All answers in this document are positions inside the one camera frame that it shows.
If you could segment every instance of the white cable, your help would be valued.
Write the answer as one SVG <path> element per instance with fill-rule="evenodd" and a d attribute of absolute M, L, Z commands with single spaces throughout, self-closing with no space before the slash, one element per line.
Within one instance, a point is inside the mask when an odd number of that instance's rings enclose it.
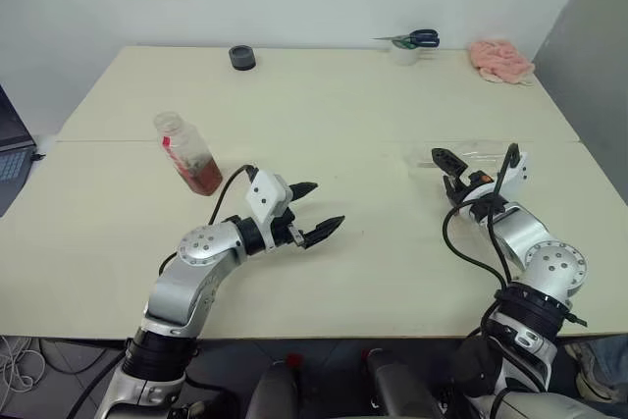
<path fill-rule="evenodd" d="M 46 369 L 46 361 L 41 353 L 30 348 L 31 338 L 17 338 L 13 347 L 4 336 L 0 336 L 2 342 L 7 347 L 7 352 L 0 351 L 0 373 L 2 374 L 2 383 L 6 389 L 0 400 L 0 412 L 8 402 L 9 393 L 26 393 L 30 392 L 37 386 Z M 19 363 L 25 355 L 31 354 L 41 360 L 41 371 L 36 376 L 23 375 L 20 373 Z"/>

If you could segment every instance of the scissors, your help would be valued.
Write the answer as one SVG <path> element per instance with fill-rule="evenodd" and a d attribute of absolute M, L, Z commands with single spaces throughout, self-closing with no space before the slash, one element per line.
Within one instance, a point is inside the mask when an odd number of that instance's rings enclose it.
<path fill-rule="evenodd" d="M 419 46 L 422 48 L 438 48 L 441 44 L 439 33 L 435 29 L 415 29 L 410 34 L 401 34 L 399 36 L 385 36 L 383 38 L 387 41 L 392 41 L 397 48 L 402 49 L 415 49 Z"/>

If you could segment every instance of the white table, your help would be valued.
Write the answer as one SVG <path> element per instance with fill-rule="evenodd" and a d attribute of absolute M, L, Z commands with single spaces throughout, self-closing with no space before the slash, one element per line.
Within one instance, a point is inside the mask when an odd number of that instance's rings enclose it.
<path fill-rule="evenodd" d="M 432 139 L 505 136 L 531 155 L 519 201 L 590 263 L 574 297 L 590 329 L 566 325 L 563 333 L 628 331 L 616 315 L 628 301 L 626 206 L 538 84 L 485 83 L 461 52 L 408 69 L 371 51 L 263 50 L 258 59 L 256 70 L 236 73 L 229 63 L 223 68 L 226 50 L 121 53 L 0 220 L 4 334 L 120 339 L 134 332 L 160 262 L 215 203 L 190 192 L 154 142 L 152 117 L 167 108 L 211 136 L 226 175 L 253 162 L 289 183 L 318 182 L 293 205 L 303 229 L 346 215 L 318 246 L 282 247 L 233 272 L 205 338 L 466 335 L 497 284 L 448 252 L 441 172 L 410 168 L 404 155 L 429 149 Z M 203 65 L 208 74 L 199 72 Z M 322 79 L 311 77 L 314 66 Z M 308 92 L 300 102 L 299 87 Z M 305 114 L 310 106 L 317 112 Z M 442 121 L 456 114 L 464 123 Z M 246 187 L 236 181 L 221 216 L 248 215 Z M 462 250 L 497 265 L 475 228 L 455 221 L 451 234 Z"/>

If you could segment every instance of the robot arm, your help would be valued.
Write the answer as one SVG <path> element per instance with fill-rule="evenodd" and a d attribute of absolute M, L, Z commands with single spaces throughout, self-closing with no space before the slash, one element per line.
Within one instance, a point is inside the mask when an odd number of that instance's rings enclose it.
<path fill-rule="evenodd" d="M 140 327 L 96 412 L 113 417 L 196 417 L 171 409 L 179 398 L 185 368 L 207 319 L 220 283 L 247 256 L 294 242 L 303 248 L 327 238 L 344 220 L 335 217 L 305 234 L 292 223 L 288 205 L 316 188 L 287 185 L 277 175 L 257 171 L 246 199 L 253 216 L 187 233 L 177 255 L 155 283 Z"/>
<path fill-rule="evenodd" d="M 521 272 L 505 289 L 497 291 L 496 302 L 483 316 L 481 335 L 467 339 L 455 353 L 454 381 L 483 417 L 521 417 L 513 413 L 515 407 L 499 407 L 506 398 L 526 404 L 539 401 L 541 409 L 562 411 L 554 417 L 579 417 L 572 414 L 577 409 L 571 400 L 545 391 L 556 355 L 554 342 L 563 321 L 586 325 L 570 312 L 569 298 L 584 283 L 587 263 L 575 247 L 553 236 L 522 205 L 508 201 L 528 178 L 527 154 L 519 153 L 516 145 L 511 147 L 514 152 L 497 200 L 496 182 L 490 176 L 477 171 L 465 184 L 461 176 L 467 165 L 446 149 L 432 151 L 434 162 L 446 173 L 445 191 L 451 204 L 473 201 L 460 209 L 460 216 L 478 224 L 486 237 L 490 237 L 489 213 L 493 211 L 497 244 Z M 513 390 L 541 394 L 533 399 L 525 393 L 499 396 Z"/>

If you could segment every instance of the blue scissor handle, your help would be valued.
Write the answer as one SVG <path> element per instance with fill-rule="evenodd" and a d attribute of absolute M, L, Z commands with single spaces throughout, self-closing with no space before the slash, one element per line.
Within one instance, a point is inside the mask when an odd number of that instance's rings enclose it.
<path fill-rule="evenodd" d="M 410 41 L 422 48 L 437 48 L 441 44 L 439 33 L 430 28 L 415 29 L 410 33 Z"/>

